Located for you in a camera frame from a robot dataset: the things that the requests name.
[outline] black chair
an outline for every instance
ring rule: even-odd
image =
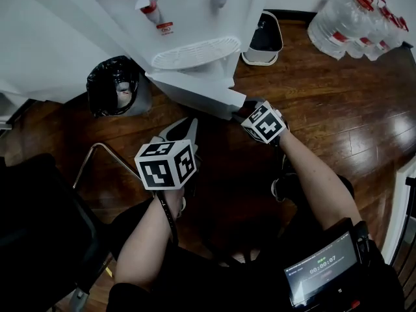
[[[118,255],[123,242],[74,191],[98,146],[140,179],[104,144],[91,147],[73,187],[49,154],[9,167],[0,158],[0,299],[5,310],[46,311],[75,290],[71,310],[80,311],[91,286],[111,260],[113,241]],[[126,214],[124,218],[134,220]]]

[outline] metal chair leg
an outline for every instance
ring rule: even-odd
[[[77,188],[77,185],[79,183],[79,180],[81,179],[81,176],[83,174],[83,171],[85,169],[85,166],[86,166],[87,162],[90,160],[90,158],[93,156],[93,154],[95,153],[96,149],[99,146],[103,147],[105,149],[105,151],[112,156],[112,158],[114,158],[117,162],[119,162],[127,171],[129,171],[132,175],[134,175],[138,180],[142,181],[138,172],[134,168],[132,168],[129,164],[127,164],[113,149],[111,149],[108,145],[106,145],[102,142],[97,142],[97,143],[94,143],[92,145],[92,147],[90,148],[90,150],[86,154],[83,165],[81,165],[81,168],[79,169],[77,179],[75,180],[75,183],[73,184],[72,188],[74,190]]]

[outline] wooden floor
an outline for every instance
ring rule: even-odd
[[[306,26],[282,22],[284,48],[275,65],[240,62],[235,90],[268,99],[302,142],[354,184],[357,206],[378,246],[385,239],[395,172],[416,150],[416,71],[409,49],[376,62],[339,62],[311,45]],[[72,184],[89,147],[106,142],[134,166],[143,143],[172,122],[193,114],[153,89],[153,108],[142,116],[94,119],[86,96],[60,105],[35,103],[0,139],[8,165],[51,153]],[[196,197],[178,220],[182,247],[206,257],[201,237],[230,253],[260,247],[296,212],[277,204],[267,188],[273,149],[257,144],[232,122],[199,114],[203,159]],[[104,222],[147,198],[140,182],[99,150],[81,181],[80,195]],[[104,311],[112,280],[104,273],[87,311]]]

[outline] person's left arm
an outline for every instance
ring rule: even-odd
[[[183,189],[165,191],[164,195],[175,220],[181,207]],[[162,267],[170,234],[168,219],[161,202],[155,197],[120,252],[115,282],[131,283],[150,291]]]

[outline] forearm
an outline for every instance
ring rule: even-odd
[[[353,224],[361,220],[356,203],[338,176],[290,132],[280,138],[280,147],[298,174],[309,206],[324,229],[344,217]]]
[[[180,203],[168,197],[166,202],[176,219]],[[156,197],[120,252],[116,283],[132,283],[149,291],[161,269],[170,234],[169,222]]]

